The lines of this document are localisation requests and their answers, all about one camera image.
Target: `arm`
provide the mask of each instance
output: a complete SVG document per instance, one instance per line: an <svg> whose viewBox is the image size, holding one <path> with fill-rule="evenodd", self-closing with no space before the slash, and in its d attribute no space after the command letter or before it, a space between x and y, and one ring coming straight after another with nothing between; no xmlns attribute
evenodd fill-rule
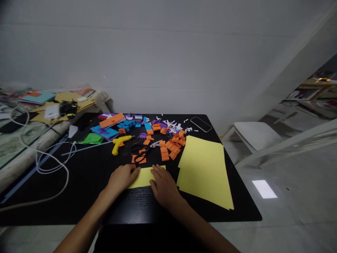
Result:
<svg viewBox="0 0 337 253"><path fill-rule="evenodd" d="M106 211L118 195L136 179L139 172L140 167L136 168L134 164L119 166L111 174L108 185L101 191L92 207L60 243L54 253L88 252Z"/></svg>
<svg viewBox="0 0 337 253"><path fill-rule="evenodd" d="M156 181L151 180L154 197L161 206L183 224L191 234L202 241L211 252L240 253L226 238L197 214L179 194L176 183L164 168L153 165Z"/></svg>

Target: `scissors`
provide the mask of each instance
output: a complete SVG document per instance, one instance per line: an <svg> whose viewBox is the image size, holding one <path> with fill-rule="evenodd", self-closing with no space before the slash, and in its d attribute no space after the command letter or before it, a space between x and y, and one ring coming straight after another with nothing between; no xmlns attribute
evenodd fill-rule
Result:
<svg viewBox="0 0 337 253"><path fill-rule="evenodd" d="M144 158L147 157L147 155L148 155L148 153L149 153L149 151L150 151L151 149L153 149L153 148L159 146L159 142L160 142L160 141L157 141L157 142L154 142L154 143L150 144L150 146L148 146L147 150L145 150L145 151L143 151L142 153L138 154L138 155L134 158L135 163L137 164L137 163L141 162L142 160L144 160ZM136 145L134 145L134 146L131 147L131 151L141 150L141 149L144 149L144 148L146 148L146 147L144 147L144 146L141 145L141 144L136 144Z"/></svg>

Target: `black table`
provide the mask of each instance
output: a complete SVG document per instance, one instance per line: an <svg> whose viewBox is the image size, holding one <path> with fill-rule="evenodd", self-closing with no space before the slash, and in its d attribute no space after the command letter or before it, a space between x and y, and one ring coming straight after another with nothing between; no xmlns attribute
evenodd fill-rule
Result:
<svg viewBox="0 0 337 253"><path fill-rule="evenodd" d="M98 125L100 120L97 118L99 113L87 113L78 122L79 131L73 138L79 135L85 135L89 128ZM168 119L170 122L175 120L182 124L184 128L192 127L197 129L190 121L183 123L185 119L191 119L198 116L200 119L211 125L206 115L173 115L165 114L164 116L156 114L144 114L151 119L162 118ZM145 132L144 126L141 128L132 128L128 134L139 136L141 132ZM187 134L202 138L204 140L220 143L214 129L208 133L199 130L192 131ZM155 133L154 141L168 137L163 134ZM106 186L111 173L120 165L131 163L130 147L136 142L143 143L144 139L136 138L125 142L125 146L119 148L119 155L113 156L112 149L114 144L106 144L75 153L75 155L67 162L69 169L69 183L65 191L57 198L32 205L21 207L0 213L0 226L22 226L22 225L62 225L76 224L82 216L91 207L96 200L98 194ZM77 144L78 148L86 147L86 145ZM66 156L60 156L69 152L70 144L64 143L54 153L54 156L61 162ZM147 163L141 164L142 168L150 167L152 164L165 164L167 170L171 173L174 180L177 180L179 174L178 163L180 161L180 152L177 158L166 162L161 161L160 149L151 151L147 157ZM225 162L228 174L228 180L231 188L234 210L226 210L207 200L195 197L193 195L180 192L187 200L191 207L196 210L208 222L222 221L259 221L262 220L254 201L247 191L242 179L236 171L231 159L225 150ZM53 168L57 166L57 162L49 158L41 167ZM18 203L40 200L51 197L58 193L64 186L66 180L66 172L63 168L55 173L41 175L34 173L1 207L10 206ZM135 224L135 223L157 223L171 219L170 215L160 207L156 202L150 186L127 189L115 201L109 209L103 223L104 224Z"/></svg>

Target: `tile floor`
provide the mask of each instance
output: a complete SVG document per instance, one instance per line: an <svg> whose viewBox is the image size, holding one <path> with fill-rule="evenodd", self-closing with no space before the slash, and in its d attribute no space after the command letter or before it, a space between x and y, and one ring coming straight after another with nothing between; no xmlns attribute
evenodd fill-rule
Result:
<svg viewBox="0 0 337 253"><path fill-rule="evenodd" d="M235 163L249 150L225 141ZM239 169L259 208L260 222L212 223L241 252L337 252L337 144L279 161L260 170ZM277 199L262 199L252 180L266 180ZM73 226L8 227L0 252L52 252Z"/></svg>

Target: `charger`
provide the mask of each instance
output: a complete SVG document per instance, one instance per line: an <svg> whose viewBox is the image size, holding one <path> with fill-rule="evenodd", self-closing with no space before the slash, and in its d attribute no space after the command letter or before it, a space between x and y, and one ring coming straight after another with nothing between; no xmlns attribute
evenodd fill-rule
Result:
<svg viewBox="0 0 337 253"><path fill-rule="evenodd" d="M50 105L46 107L45 119L56 119L60 117L60 105Z"/></svg>

